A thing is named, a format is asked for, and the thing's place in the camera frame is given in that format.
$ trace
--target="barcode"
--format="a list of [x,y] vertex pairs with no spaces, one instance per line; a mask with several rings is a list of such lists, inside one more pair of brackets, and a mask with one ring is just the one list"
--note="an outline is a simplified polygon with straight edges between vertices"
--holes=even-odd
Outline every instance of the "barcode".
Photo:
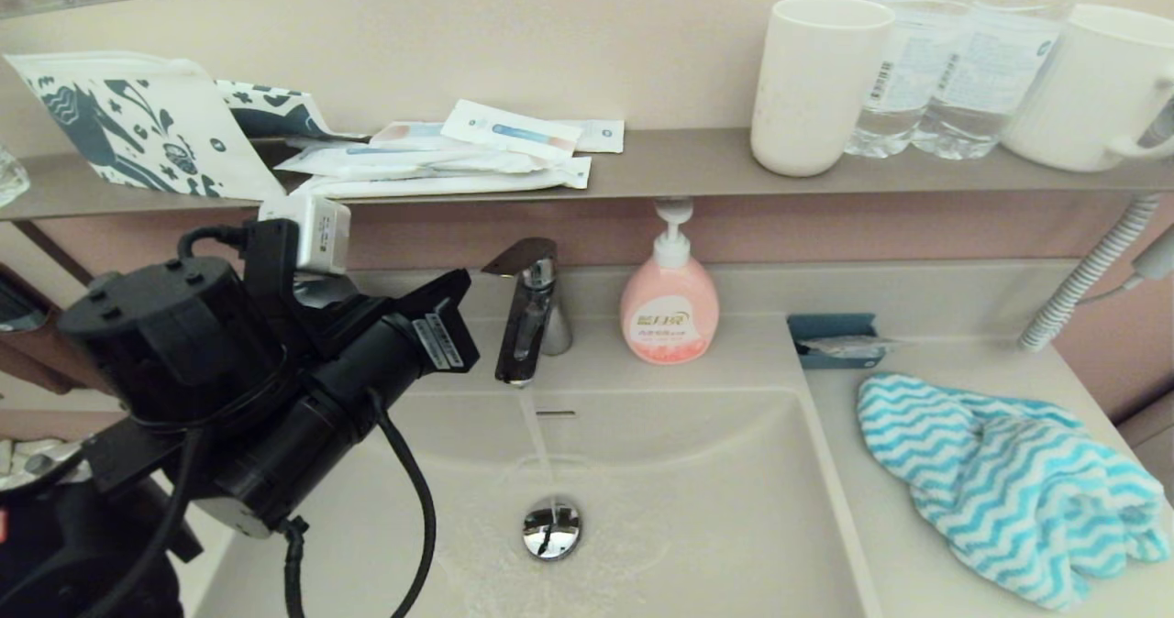
[[437,343],[440,343],[440,351],[444,351],[445,358],[453,368],[465,368],[465,360],[460,358],[460,352],[457,351],[457,343],[452,342],[452,336],[448,335],[448,329],[444,325],[444,321],[440,321],[440,316],[434,313],[424,314],[427,318],[429,325],[432,327],[432,334],[437,337]]
[[429,327],[426,320],[414,320],[412,321],[412,327],[416,329],[416,337],[420,340],[420,344],[424,345],[424,351],[429,354],[429,358],[432,360],[432,365],[437,370],[448,370],[448,358],[444,356],[444,349],[440,343],[437,342],[436,332]]
[[892,75],[892,61],[885,61],[880,63],[880,74],[877,75],[877,82],[872,85],[872,92],[869,93],[869,99],[879,100],[884,95],[885,86],[889,85],[889,75]]
[[958,61],[960,60],[962,58],[959,54],[950,55],[950,61],[946,63],[946,69],[945,72],[943,72],[942,80],[938,82],[938,90],[945,90],[945,88],[950,85],[950,79],[953,76],[954,70],[958,69]]

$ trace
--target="soap dish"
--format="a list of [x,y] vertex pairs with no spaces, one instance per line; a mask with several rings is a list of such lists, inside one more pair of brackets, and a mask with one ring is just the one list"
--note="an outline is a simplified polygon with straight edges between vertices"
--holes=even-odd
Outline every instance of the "soap dish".
[[805,369],[875,368],[884,358],[884,351],[875,357],[839,358],[797,342],[831,336],[876,336],[873,320],[876,314],[871,313],[802,314],[788,316],[787,328],[791,330],[791,338],[796,341],[795,351],[799,355],[799,365]]

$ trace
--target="blue and white striped towel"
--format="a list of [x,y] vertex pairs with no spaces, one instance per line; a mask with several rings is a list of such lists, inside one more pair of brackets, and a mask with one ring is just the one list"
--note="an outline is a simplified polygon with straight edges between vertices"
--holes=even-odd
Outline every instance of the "blue and white striped towel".
[[1053,404],[880,372],[861,385],[864,442],[983,577],[1045,609],[1088,596],[1086,577],[1166,560],[1162,485]]

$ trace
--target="sink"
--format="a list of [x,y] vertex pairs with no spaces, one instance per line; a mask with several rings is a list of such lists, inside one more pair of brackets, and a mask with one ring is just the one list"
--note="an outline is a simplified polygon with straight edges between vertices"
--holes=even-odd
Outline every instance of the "sink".
[[[554,481],[514,390],[411,391],[391,411],[437,504],[436,563],[413,617],[879,618],[810,397],[533,391]],[[525,551],[537,502],[569,497],[582,540]],[[373,432],[302,505],[306,614],[390,614],[420,555],[417,497]],[[285,543],[234,536],[197,616],[285,616]]]

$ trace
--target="countertop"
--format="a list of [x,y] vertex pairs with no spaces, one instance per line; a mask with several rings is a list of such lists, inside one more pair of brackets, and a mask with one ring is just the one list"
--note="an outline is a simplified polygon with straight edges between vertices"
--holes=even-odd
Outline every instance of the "countertop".
[[[946,387],[1053,402],[1074,412],[1097,439],[1132,456],[1125,441],[1051,347],[1016,350],[1010,340],[938,340],[896,350],[870,370],[805,374],[851,506],[885,618],[1040,618],[1055,616],[965,567],[913,509],[905,483],[864,445],[856,419],[861,382],[878,370],[916,375]],[[1167,512],[1167,524],[1170,524]],[[1174,560],[1132,562],[1121,577],[1092,580],[1072,618],[1174,616]]]

